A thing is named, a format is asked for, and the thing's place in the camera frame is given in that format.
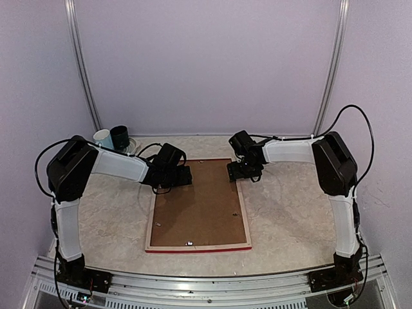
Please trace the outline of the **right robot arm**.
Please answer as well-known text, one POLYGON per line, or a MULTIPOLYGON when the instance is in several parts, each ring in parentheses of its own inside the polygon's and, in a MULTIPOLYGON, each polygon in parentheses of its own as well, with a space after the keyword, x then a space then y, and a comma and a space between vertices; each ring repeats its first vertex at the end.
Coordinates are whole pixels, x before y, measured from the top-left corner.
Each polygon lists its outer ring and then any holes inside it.
POLYGON ((335 222, 336 248, 330 281, 344 285, 362 256, 358 239, 360 214, 356 199, 357 163, 341 136, 332 131, 320 137, 265 138, 255 141, 245 130, 229 139, 237 161, 227 165, 230 181, 258 182, 266 164, 303 162, 315 165, 318 183, 328 196, 335 222))

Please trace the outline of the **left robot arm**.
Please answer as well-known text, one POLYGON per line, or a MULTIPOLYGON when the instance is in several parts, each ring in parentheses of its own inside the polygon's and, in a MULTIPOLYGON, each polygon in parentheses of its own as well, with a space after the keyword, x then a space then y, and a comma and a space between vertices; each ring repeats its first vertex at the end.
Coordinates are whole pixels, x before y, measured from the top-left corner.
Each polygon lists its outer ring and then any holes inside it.
POLYGON ((61 272, 76 286, 90 280, 80 246, 79 205, 92 174, 123 178, 164 194, 192 183, 186 160, 181 149, 168 143, 161 145, 157 154, 142 158, 92 144, 78 135, 69 139, 46 167, 61 272))

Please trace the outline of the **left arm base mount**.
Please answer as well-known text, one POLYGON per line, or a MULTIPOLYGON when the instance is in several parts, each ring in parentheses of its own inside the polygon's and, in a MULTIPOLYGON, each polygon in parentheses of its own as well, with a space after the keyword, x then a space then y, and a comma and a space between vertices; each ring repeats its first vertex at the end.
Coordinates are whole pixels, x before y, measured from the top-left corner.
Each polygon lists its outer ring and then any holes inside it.
POLYGON ((113 274, 101 270, 86 268, 80 263, 63 263, 57 272, 57 281, 90 292, 107 294, 113 274))

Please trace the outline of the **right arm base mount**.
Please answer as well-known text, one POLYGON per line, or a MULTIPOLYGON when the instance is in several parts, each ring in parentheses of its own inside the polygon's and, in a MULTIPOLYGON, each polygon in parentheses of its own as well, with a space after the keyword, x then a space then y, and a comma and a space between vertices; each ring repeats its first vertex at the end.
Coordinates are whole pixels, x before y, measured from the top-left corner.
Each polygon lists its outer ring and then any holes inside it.
POLYGON ((333 267, 308 273, 311 292, 320 292, 362 281, 363 275, 359 265, 362 253, 350 257, 333 255, 333 267))

